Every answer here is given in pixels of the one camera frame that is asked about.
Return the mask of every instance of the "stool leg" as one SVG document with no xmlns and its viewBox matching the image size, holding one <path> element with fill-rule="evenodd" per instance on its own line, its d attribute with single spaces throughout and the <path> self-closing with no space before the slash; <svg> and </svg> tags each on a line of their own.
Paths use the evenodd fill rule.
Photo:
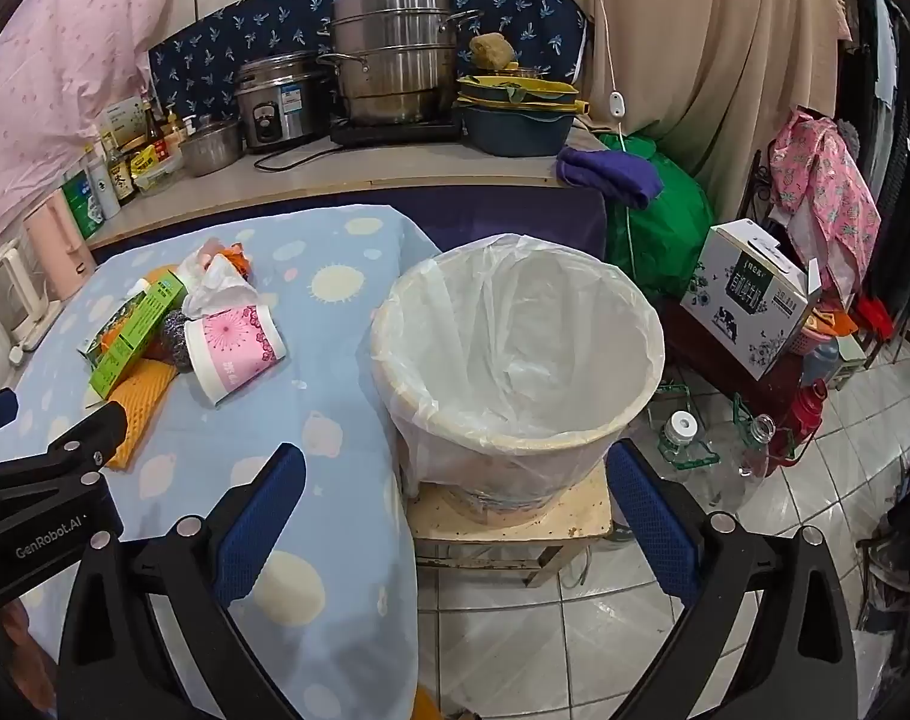
<svg viewBox="0 0 910 720">
<path fill-rule="evenodd" d="M 572 560 L 575 560 L 575 557 L 583 550 L 585 550 L 585 543 L 582 541 L 564 544 L 564 546 L 545 547 L 538 556 L 538 564 L 541 568 L 526 577 L 525 586 L 542 586 Z"/>
</svg>

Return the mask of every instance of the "wooden stool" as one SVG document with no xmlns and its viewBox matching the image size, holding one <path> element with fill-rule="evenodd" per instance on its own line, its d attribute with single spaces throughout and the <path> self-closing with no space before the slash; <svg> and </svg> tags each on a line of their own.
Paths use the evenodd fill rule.
<svg viewBox="0 0 910 720">
<path fill-rule="evenodd" d="M 524 544 L 543 547 L 537 560 L 488 560 L 485 557 L 416 557 L 430 568 L 525 572 L 526 586 L 538 587 L 572 562 L 589 543 L 612 531 L 612 505 L 601 461 L 591 473 L 535 519 L 482 525 L 449 503 L 437 485 L 422 484 L 408 504 L 408 525 L 415 543 L 495 547 Z"/>
</svg>

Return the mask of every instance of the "beige curtain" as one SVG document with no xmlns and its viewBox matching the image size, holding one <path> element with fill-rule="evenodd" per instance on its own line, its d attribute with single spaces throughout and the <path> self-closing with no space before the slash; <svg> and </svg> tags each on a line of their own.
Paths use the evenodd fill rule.
<svg viewBox="0 0 910 720">
<path fill-rule="evenodd" d="M 719 221 L 735 216 L 756 148 L 796 105 L 833 115 L 836 0 L 574 0 L 595 24 L 583 60 L 592 115 L 643 130 L 704 187 Z"/>
</svg>

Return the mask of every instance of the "purple towel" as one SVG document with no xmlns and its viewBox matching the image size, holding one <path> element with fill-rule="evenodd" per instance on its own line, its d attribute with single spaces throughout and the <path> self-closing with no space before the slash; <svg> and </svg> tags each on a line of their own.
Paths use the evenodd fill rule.
<svg viewBox="0 0 910 720">
<path fill-rule="evenodd" d="M 663 189 L 655 166 L 625 151 L 579 151 L 563 146 L 555 166 L 559 181 L 598 189 L 605 199 L 629 208 L 648 208 Z"/>
</svg>

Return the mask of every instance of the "pot handle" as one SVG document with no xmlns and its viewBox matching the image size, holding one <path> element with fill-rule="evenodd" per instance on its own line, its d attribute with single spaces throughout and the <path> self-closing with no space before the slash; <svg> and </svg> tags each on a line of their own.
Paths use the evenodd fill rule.
<svg viewBox="0 0 910 720">
<path fill-rule="evenodd" d="M 462 25 L 462 22 L 464 20 L 477 19 L 484 13 L 484 10 L 473 8 L 471 10 L 463 10 L 459 13 L 453 13 L 451 16 L 445 16 L 445 18 L 442 19 L 442 24 L 439 26 L 439 31 L 444 32 L 447 30 L 449 23 L 453 23 L 458 28 L 458 26 Z"/>
<path fill-rule="evenodd" d="M 362 72 L 367 73 L 369 71 L 369 57 L 366 56 L 355 56 L 350 53 L 320 53 L 315 57 L 315 61 L 321 63 L 322 65 L 332 65 L 336 69 L 340 66 L 340 63 L 346 61 L 352 62 L 361 62 L 362 63 Z"/>
</svg>

